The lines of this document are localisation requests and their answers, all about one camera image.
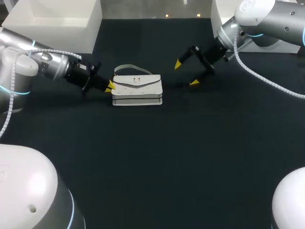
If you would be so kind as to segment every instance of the gray handle strap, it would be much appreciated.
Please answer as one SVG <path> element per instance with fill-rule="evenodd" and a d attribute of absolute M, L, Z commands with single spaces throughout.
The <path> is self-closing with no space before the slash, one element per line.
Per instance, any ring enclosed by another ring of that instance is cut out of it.
<path fill-rule="evenodd" d="M 120 65 L 120 66 L 117 66 L 115 69 L 114 69 L 114 75 L 118 75 L 116 72 L 118 70 L 121 70 L 121 69 L 125 69 L 125 68 L 133 68 L 135 70 L 138 70 L 138 71 L 141 71 L 141 72 L 144 72 L 144 73 L 147 73 L 149 75 L 152 75 L 152 73 L 146 69 L 143 69 L 143 68 L 139 68 L 135 65 L 132 65 L 132 64 L 123 64 L 123 65 Z"/>

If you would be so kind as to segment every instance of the dark tabletop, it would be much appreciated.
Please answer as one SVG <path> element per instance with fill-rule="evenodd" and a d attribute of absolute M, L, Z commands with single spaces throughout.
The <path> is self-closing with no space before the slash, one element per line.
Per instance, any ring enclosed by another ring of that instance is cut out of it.
<path fill-rule="evenodd" d="M 210 20 L 104 20 L 93 57 L 110 78 L 135 64 L 165 83 L 188 82 L 204 68 L 188 46 L 209 47 Z M 299 93 L 295 55 L 241 54 L 261 75 Z M 14 114 L 4 144 L 41 151 L 74 194 L 88 229 L 270 229 L 280 180 L 305 165 L 305 101 L 219 61 L 198 89 L 164 90 L 163 105 L 113 107 L 86 100 L 65 81 L 37 77 Z"/>

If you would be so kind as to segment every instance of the white cable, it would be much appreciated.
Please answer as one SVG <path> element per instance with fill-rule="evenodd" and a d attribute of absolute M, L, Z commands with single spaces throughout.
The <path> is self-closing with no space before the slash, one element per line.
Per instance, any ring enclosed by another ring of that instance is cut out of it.
<path fill-rule="evenodd" d="M 240 59 L 239 55 L 238 55 L 238 47 L 237 47 L 237 39 L 239 37 L 239 30 L 240 30 L 240 25 L 237 25 L 237 30 L 236 30 L 236 34 L 235 34 L 235 39 L 234 39 L 234 53 L 235 53 L 235 56 L 236 56 L 236 59 L 238 61 L 238 63 L 242 66 L 243 69 L 245 69 L 247 72 L 249 72 L 250 74 L 252 74 L 253 76 L 255 76 L 256 78 L 264 81 L 265 83 L 271 85 L 272 87 L 275 87 L 276 89 L 278 90 L 281 90 L 282 92 L 285 92 L 289 95 L 292 95 L 294 97 L 297 97 L 297 98 L 300 98 L 300 99 L 305 99 L 305 95 L 303 94 L 298 94 L 298 93 L 295 93 L 295 92 L 292 92 L 264 77 L 262 77 L 261 75 L 257 74 L 256 72 L 252 71 L 250 68 L 248 68 Z"/>
<path fill-rule="evenodd" d="M 77 58 L 78 60 L 81 60 L 81 56 L 74 54 L 72 52 L 66 52 L 66 51 L 59 51 L 59 50 L 53 50 L 53 49 L 40 49 L 40 50 L 28 50 L 28 51 L 21 51 L 19 52 L 14 61 L 13 61 L 13 70 L 12 70 L 12 75 L 11 75 L 11 80 L 10 80 L 10 103 L 9 103 L 9 110 L 8 114 L 6 116 L 6 119 L 4 121 L 4 125 L 2 129 L 0 130 L 0 138 L 3 136 L 6 128 L 8 127 L 10 123 L 10 118 L 11 114 L 13 112 L 13 105 L 14 105 L 14 94 L 15 94 L 15 76 L 16 76 L 16 62 L 19 56 L 21 55 L 29 55 L 30 53 L 35 53 L 35 52 L 49 52 L 49 53 L 58 53 L 58 54 L 63 54 L 63 55 L 68 55 L 68 56 L 73 56 Z"/>

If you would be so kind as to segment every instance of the white container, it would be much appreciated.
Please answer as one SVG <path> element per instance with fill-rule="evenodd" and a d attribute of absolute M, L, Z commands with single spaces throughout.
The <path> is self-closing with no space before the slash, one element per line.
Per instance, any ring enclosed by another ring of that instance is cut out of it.
<path fill-rule="evenodd" d="M 100 0 L 19 0 L 2 26 L 53 49 L 92 53 Z"/>
<path fill-rule="evenodd" d="M 217 36 L 217 30 L 234 16 L 236 7 L 243 0 L 213 0 L 211 10 L 211 23 L 214 37 Z M 296 2 L 295 0 L 284 0 L 287 2 Z M 298 53 L 300 46 L 280 41 L 281 44 L 272 49 L 261 48 L 255 43 L 247 45 L 241 52 L 277 52 L 277 53 Z"/>

